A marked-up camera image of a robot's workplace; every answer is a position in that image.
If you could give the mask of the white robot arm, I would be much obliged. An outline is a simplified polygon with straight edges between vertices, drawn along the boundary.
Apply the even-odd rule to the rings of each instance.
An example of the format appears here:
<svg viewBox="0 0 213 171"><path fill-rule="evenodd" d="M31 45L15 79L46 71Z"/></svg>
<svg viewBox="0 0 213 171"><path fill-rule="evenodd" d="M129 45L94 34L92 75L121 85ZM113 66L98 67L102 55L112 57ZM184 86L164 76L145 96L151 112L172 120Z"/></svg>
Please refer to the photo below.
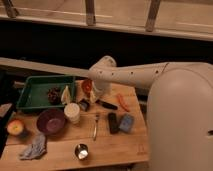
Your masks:
<svg viewBox="0 0 213 171"><path fill-rule="evenodd" d="M213 171L213 64L118 67L105 56L89 69L89 77L98 90L114 82L148 93L150 171Z"/></svg>

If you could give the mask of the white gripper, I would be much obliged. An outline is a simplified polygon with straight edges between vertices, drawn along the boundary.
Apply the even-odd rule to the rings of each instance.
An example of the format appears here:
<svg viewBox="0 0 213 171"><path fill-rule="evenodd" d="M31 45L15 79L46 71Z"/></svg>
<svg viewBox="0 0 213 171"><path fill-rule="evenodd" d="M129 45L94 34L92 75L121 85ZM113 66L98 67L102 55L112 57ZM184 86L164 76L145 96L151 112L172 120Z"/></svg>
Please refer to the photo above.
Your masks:
<svg viewBox="0 0 213 171"><path fill-rule="evenodd" d="M95 103L98 96L103 96L110 91L110 83L104 81L94 81L92 91L90 92L89 101Z"/></svg>

